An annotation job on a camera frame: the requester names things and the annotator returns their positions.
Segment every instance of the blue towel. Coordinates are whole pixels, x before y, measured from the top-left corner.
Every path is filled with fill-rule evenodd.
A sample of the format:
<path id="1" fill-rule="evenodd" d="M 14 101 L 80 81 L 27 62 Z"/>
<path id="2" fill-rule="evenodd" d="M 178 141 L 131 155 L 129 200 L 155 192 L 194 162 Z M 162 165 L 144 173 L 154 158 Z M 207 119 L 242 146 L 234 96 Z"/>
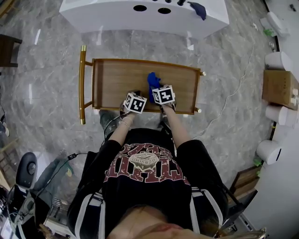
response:
<path id="1" fill-rule="evenodd" d="M 156 74 L 154 72 L 150 73 L 148 75 L 148 83 L 149 83 L 149 101 L 151 103 L 154 103 L 154 96 L 152 89 L 160 88 L 162 85 L 160 85 L 159 81 L 161 79 L 156 77 Z"/>
<path id="2" fill-rule="evenodd" d="M 200 5 L 197 2 L 188 2 L 190 6 L 194 8 L 196 14 L 202 18 L 202 20 L 206 19 L 206 8 L 203 5 Z"/>

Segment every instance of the jacket sleeve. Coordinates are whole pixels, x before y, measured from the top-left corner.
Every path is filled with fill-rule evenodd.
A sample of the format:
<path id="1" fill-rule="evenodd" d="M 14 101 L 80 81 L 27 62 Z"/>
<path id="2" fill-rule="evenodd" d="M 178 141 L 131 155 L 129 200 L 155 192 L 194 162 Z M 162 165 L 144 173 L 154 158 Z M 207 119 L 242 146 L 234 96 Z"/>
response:
<path id="1" fill-rule="evenodd" d="M 210 192 L 220 207 L 225 221 L 228 214 L 228 199 L 220 175 L 203 143 L 191 140 L 181 144 L 177 149 L 176 161 L 191 186 Z"/>
<path id="2" fill-rule="evenodd" d="M 118 142 L 109 140 L 100 148 L 95 157 L 95 153 L 88 153 L 77 193 L 67 212 L 67 225 L 72 233 L 75 233 L 82 201 L 87 195 L 98 192 L 102 188 L 105 171 L 109 169 L 120 150 L 121 145 Z"/>

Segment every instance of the wooden tray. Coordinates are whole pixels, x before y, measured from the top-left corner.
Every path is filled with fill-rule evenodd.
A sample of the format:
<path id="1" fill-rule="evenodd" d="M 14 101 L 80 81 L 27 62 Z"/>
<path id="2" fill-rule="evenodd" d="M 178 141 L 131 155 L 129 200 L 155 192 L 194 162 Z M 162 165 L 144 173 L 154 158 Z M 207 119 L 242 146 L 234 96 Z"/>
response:
<path id="1" fill-rule="evenodd" d="M 155 72 L 161 84 L 172 85 L 176 94 L 176 112 L 194 114 L 200 69 L 188 66 L 131 59 L 93 59 L 85 61 L 86 46 L 81 47 L 79 67 L 79 110 L 85 124 L 84 109 L 119 110 L 129 91 L 141 90 L 149 98 L 148 74 Z M 92 66 L 92 100 L 84 103 L 84 69 Z M 148 100 L 144 111 L 160 112 L 159 106 Z"/>

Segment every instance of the black t-shirt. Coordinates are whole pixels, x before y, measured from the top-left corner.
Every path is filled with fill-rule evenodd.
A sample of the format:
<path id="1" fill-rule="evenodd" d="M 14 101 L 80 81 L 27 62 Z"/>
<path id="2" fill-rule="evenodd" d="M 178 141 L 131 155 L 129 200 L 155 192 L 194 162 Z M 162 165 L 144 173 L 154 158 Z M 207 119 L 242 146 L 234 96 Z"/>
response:
<path id="1" fill-rule="evenodd" d="M 105 142 L 97 154 L 88 153 L 77 194 L 68 210 L 68 226 L 75 234 L 84 198 L 102 189 L 106 203 L 106 237 L 128 209 L 139 205 L 153 206 L 164 213 L 170 223 L 192 230 L 191 186 L 208 190 L 225 220 L 228 202 L 222 181 L 201 141 L 183 143 L 175 157 L 173 142 L 165 133 L 132 129 L 123 147 L 111 140 Z M 199 226 L 217 218 L 207 197 L 195 198 L 194 204 Z M 81 238 L 87 233 L 86 238 L 96 237 L 99 220 L 94 225 L 92 221 L 83 222 L 86 226 L 80 231 Z"/>

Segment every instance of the black knob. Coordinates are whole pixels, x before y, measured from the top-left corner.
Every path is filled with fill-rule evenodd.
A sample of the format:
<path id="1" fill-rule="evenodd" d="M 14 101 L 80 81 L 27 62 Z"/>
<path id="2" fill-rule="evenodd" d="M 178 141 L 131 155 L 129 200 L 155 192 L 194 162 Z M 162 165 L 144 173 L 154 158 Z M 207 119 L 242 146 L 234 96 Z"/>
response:
<path id="1" fill-rule="evenodd" d="M 179 0 L 178 5 L 182 6 L 185 2 L 186 2 L 186 0 Z"/>

